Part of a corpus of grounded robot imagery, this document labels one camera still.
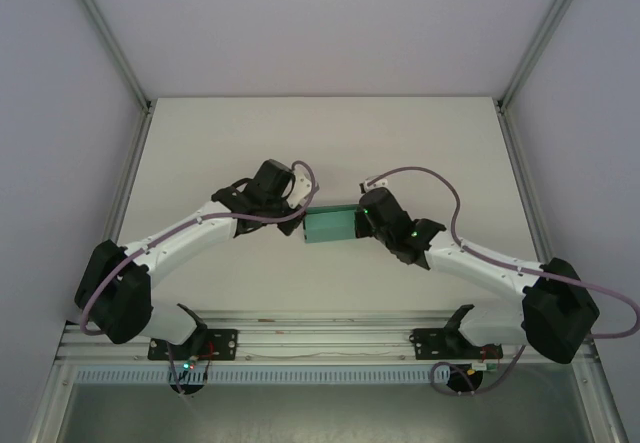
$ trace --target wire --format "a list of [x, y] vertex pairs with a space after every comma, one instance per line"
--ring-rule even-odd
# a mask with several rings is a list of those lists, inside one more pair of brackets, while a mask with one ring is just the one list
[[[147, 250], [151, 250], [153, 248], [155, 248], [156, 246], [160, 245], [161, 243], [164, 243], [166, 240], [168, 240], [169, 238], [171, 238], [172, 236], [180, 233], [181, 231], [200, 224], [201, 221], [208, 221], [208, 220], [214, 220], [214, 219], [218, 219], [218, 218], [236, 218], [238, 220], [249, 220], [249, 221], [258, 221], [260, 223], [284, 223], [286, 221], [290, 221], [293, 220], [297, 217], [299, 217], [300, 215], [304, 214], [305, 211], [307, 211], [307, 208], [309, 208], [309, 205], [311, 205], [311, 201], [313, 200], [313, 197], [315, 196], [315, 194], [318, 192], [318, 190], [320, 189], [319, 186], [316, 183], [316, 177], [313, 173], [313, 170], [311, 169], [311, 167], [309, 165], [307, 165], [304, 161], [294, 161], [292, 164], [292, 167], [295, 168], [296, 166], [302, 166], [307, 173], [309, 174], [309, 178], [311, 179], [311, 193], [309, 194], [309, 196], [307, 197], [307, 201], [305, 201], [305, 203], [297, 210], [294, 211], [293, 213], [291, 213], [288, 216], [282, 216], [282, 217], [278, 217], [278, 218], [269, 218], [269, 217], [265, 217], [265, 216], [255, 216], [255, 215], [243, 215], [241, 213], [209, 213], [207, 215], [202, 215], [201, 219], [198, 220], [196, 218], [194, 218], [193, 220], [189, 220], [186, 221], [184, 223], [182, 223], [181, 225], [176, 226], [175, 228], [167, 231], [165, 234], [159, 236], [158, 238], [156, 238], [155, 240], [149, 242], [147, 244]], [[102, 292], [105, 290], [105, 288], [109, 285], [109, 283], [111, 283], [111, 280], [113, 280], [114, 278], [116, 278], [118, 276], [118, 274], [122, 271], [122, 269], [127, 266], [129, 263], [131, 263], [133, 260], [135, 260], [136, 258], [138, 258], [140, 255], [142, 255], [144, 253], [144, 249], [141, 248], [135, 252], [133, 252], [131, 255], [127, 256], [124, 260], [122, 260], [118, 265], [116, 265], [116, 267], [111, 270], [111, 272], [105, 277], [104, 280], [102, 280], [102, 282], [98, 285], [98, 287], [96, 288], [96, 290], [93, 292], [93, 294], [91, 295], [91, 297], [89, 298], [89, 300], [87, 301], [87, 304], [84, 307], [84, 310], [82, 310], [82, 317], [80, 318], [80, 330], [85, 334], [85, 335], [102, 335], [103, 332], [100, 330], [90, 330], [87, 328], [87, 324], [89, 323], [89, 314], [91, 313], [91, 310], [93, 309], [93, 305], [95, 305], [96, 301], [98, 300], [98, 298], [100, 297], [100, 295], [102, 294]]]
[[[433, 365], [431, 367], [431, 371], [429, 371], [429, 382], [431, 384], [431, 387], [434, 390], [436, 390], [441, 395], [446, 395], [446, 396], [475, 396], [475, 395], [482, 395], [484, 393], [488, 393], [489, 391], [496, 389], [497, 387], [499, 387], [500, 385], [502, 385], [505, 382], [507, 377], [515, 369], [516, 363], [518, 363], [518, 360], [522, 356], [522, 353], [524, 353], [524, 349], [525, 348], [526, 348], [525, 345], [522, 345], [520, 347], [520, 349], [518, 350], [516, 355], [513, 357], [513, 360], [511, 360], [511, 363], [509, 363], [509, 366], [507, 366], [505, 368], [505, 370], [502, 372], [500, 377], [496, 381], [491, 383], [489, 386], [487, 386], [486, 388], [480, 388], [478, 390], [474, 390], [473, 384], [471, 383], [471, 380], [469, 379], [469, 377], [467, 376], [465, 371], [462, 368], [460, 368], [459, 366], [456, 366], [453, 363], [448, 363], [446, 361], [439, 361], [438, 363], [436, 363], [435, 365]], [[456, 373], [462, 375], [462, 378], [464, 378], [464, 380], [467, 382], [467, 384], [469, 385], [469, 388], [471, 389], [471, 391], [469, 393], [462, 393], [462, 392], [451, 392], [451, 391], [446, 391], [446, 390], [440, 389], [435, 383], [435, 374], [436, 374], [436, 370], [438, 368], [443, 367], [443, 366], [448, 366], [449, 368], [451, 368]]]
[[498, 353], [495, 349], [491, 348], [490, 346], [482, 347], [482, 362], [484, 363], [486, 361], [487, 352], [492, 353], [493, 356], [496, 357], [496, 359], [498, 360], [498, 368], [500, 368], [500, 360], [502, 359], [500, 358], [500, 353]]
[[167, 341], [167, 356], [169, 357], [169, 369], [171, 370], [171, 375], [173, 376], [173, 381], [176, 384], [176, 388], [178, 389], [179, 394], [183, 394], [184, 390], [180, 385], [180, 380], [178, 379], [178, 372], [176, 371], [176, 364], [173, 360], [173, 350], [171, 350], [171, 343]]
[[271, 355], [257, 355], [255, 353], [247, 353], [239, 351], [245, 356], [251, 356], [255, 358], [267, 358], [270, 360], [294, 360], [296, 358], [313, 358], [314, 356], [385, 356], [391, 354], [390, 351], [384, 353], [341, 353], [339, 351], [321, 351], [320, 353], [310, 353], [308, 355], [293, 355], [293, 356], [271, 356]]
[[207, 361], [207, 366], [204, 367], [204, 375], [202, 376], [204, 381], [207, 382], [209, 380], [209, 366], [211, 365], [211, 361], [213, 360], [213, 343], [209, 341], [209, 361]]
[[451, 183], [449, 183], [449, 181], [445, 177], [440, 175], [439, 173], [436, 173], [435, 171], [430, 170], [428, 168], [423, 168], [421, 166], [404, 166], [404, 167], [401, 167], [401, 168], [395, 168], [393, 170], [387, 171], [386, 173], [383, 173], [380, 176], [377, 176], [376, 178], [374, 178], [373, 180], [371, 180], [369, 182], [369, 185], [372, 185], [372, 184], [376, 183], [377, 181], [379, 181], [379, 180], [381, 180], [383, 178], [386, 178], [387, 176], [394, 175], [396, 173], [401, 173], [401, 172], [404, 172], [404, 171], [421, 171], [423, 173], [427, 173], [427, 174], [437, 178], [438, 180], [440, 180], [449, 189], [449, 191], [451, 191], [451, 193], [453, 194], [453, 198], [456, 200], [456, 208], [453, 211], [453, 216], [451, 217], [451, 236], [453, 237], [453, 240], [456, 242], [456, 244], [462, 250], [466, 251], [470, 255], [475, 256], [476, 258], [478, 258], [479, 260], [484, 261], [485, 263], [489, 263], [489, 264], [497, 266], [499, 268], [504, 268], [505, 270], [517, 271], [518, 273], [525, 273], [525, 274], [528, 274], [528, 275], [537, 276], [539, 278], [546, 278], [546, 279], [550, 279], [550, 280], [560, 281], [560, 282], [566, 283], [568, 285], [578, 286], [578, 287], [581, 287], [581, 288], [586, 288], [587, 290], [595, 291], [597, 293], [602, 293], [603, 295], [607, 295], [607, 296], [610, 296], [612, 298], [616, 298], [617, 300], [620, 300], [623, 303], [626, 303], [627, 305], [629, 305], [633, 309], [633, 312], [636, 315], [636, 321], [635, 321], [635, 323], [633, 324], [633, 326], [631, 328], [629, 328], [628, 330], [625, 330], [625, 331], [617, 332], [617, 333], [595, 333], [595, 334], [591, 334], [590, 335], [591, 338], [594, 338], [594, 339], [625, 338], [627, 336], [631, 336], [631, 335], [637, 333], [638, 330], [640, 330], [640, 306], [635, 301], [633, 301], [631, 298], [629, 298], [626, 295], [623, 295], [622, 293], [618, 293], [615, 290], [610, 290], [608, 288], [604, 288], [604, 287], [599, 286], [599, 285], [594, 285], [592, 283], [586, 283], [584, 281], [576, 280], [574, 278], [569, 278], [569, 277], [562, 276], [562, 275], [555, 275], [553, 273], [548, 273], [546, 271], [534, 270], [534, 269], [530, 269], [530, 268], [522, 268], [522, 267], [519, 267], [517, 265], [504, 263], [502, 261], [499, 261], [499, 260], [496, 260], [496, 259], [491, 258], [489, 256], [486, 256], [486, 255], [480, 253], [479, 251], [476, 251], [473, 248], [470, 248], [469, 246], [465, 245], [463, 243], [462, 239], [458, 237], [458, 234], [457, 234], [457, 231], [456, 231], [456, 223], [458, 221], [458, 215], [460, 214], [460, 206], [461, 206], [460, 195], [458, 194], [458, 192], [454, 188], [454, 186]]

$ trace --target green block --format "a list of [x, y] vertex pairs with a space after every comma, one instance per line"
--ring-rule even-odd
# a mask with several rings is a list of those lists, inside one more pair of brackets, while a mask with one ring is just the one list
[[357, 208], [358, 205], [309, 208], [303, 222], [305, 242], [355, 239]]

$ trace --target mounting plate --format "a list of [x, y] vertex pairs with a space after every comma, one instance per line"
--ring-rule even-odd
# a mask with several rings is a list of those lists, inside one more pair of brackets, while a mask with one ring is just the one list
[[503, 357], [500, 345], [471, 346], [466, 341], [455, 341], [452, 345], [451, 337], [451, 331], [445, 328], [416, 328], [409, 341], [413, 343], [416, 360], [494, 360]]
[[[238, 347], [238, 330], [208, 329], [202, 354], [209, 352], [209, 342], [213, 344], [213, 361], [234, 361]], [[187, 360], [190, 356], [188, 350], [179, 346], [172, 346], [173, 357], [176, 361]], [[153, 339], [149, 342], [147, 358], [151, 361], [169, 361], [167, 354], [167, 342]]]

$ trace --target black mounting bracket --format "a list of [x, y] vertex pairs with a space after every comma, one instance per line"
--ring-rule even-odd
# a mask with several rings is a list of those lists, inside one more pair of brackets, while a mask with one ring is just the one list
[[473, 305], [456, 310], [444, 328], [416, 328], [409, 341], [413, 343], [416, 360], [480, 360], [502, 358], [502, 346], [473, 346], [462, 333], [460, 324]]
[[[213, 345], [213, 357], [211, 358], [213, 361], [234, 361], [238, 348], [238, 330], [207, 329], [201, 354], [199, 355], [203, 361], [206, 361], [209, 354], [209, 343]], [[187, 360], [193, 356], [186, 346], [171, 345], [171, 350], [176, 361]], [[169, 361], [167, 342], [164, 340], [151, 340], [147, 358], [150, 361]]]

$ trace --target white table surface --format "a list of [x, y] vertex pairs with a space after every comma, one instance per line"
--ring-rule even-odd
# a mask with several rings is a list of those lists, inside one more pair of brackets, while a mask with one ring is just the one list
[[[314, 169], [314, 206], [356, 203], [367, 176], [432, 168], [460, 192], [459, 232], [535, 259], [490, 98], [160, 99], [119, 243], [139, 240], [199, 208], [217, 189], [273, 158]], [[420, 173], [390, 177], [413, 218], [449, 226], [453, 198]], [[305, 244], [275, 227], [205, 250], [155, 290], [195, 310], [402, 312], [457, 308], [495, 297], [469, 283], [406, 266], [373, 239]]]

